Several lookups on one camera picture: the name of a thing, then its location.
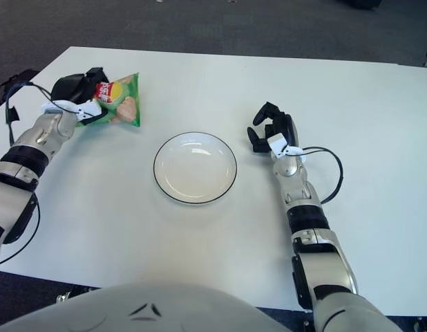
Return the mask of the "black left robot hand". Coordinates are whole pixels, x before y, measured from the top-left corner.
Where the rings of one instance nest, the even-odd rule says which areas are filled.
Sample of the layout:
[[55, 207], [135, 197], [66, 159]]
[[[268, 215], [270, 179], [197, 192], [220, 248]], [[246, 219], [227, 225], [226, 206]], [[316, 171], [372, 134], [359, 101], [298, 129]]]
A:
[[108, 83], [102, 67], [94, 67], [86, 73], [78, 73], [58, 79], [50, 93], [52, 100], [67, 100], [82, 104], [92, 100], [99, 83]]

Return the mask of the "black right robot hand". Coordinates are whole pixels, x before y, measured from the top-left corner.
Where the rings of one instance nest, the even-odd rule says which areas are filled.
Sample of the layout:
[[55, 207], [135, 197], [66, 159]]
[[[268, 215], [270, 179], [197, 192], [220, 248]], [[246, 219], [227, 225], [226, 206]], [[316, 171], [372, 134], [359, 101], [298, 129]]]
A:
[[286, 140], [285, 145], [298, 147], [296, 127], [290, 114], [282, 112], [275, 104], [266, 102], [253, 119], [253, 125], [261, 125], [266, 119], [272, 122], [264, 127], [265, 136], [260, 138], [252, 127], [247, 128], [247, 135], [255, 153], [268, 153], [271, 151], [269, 139], [276, 134], [282, 134]]

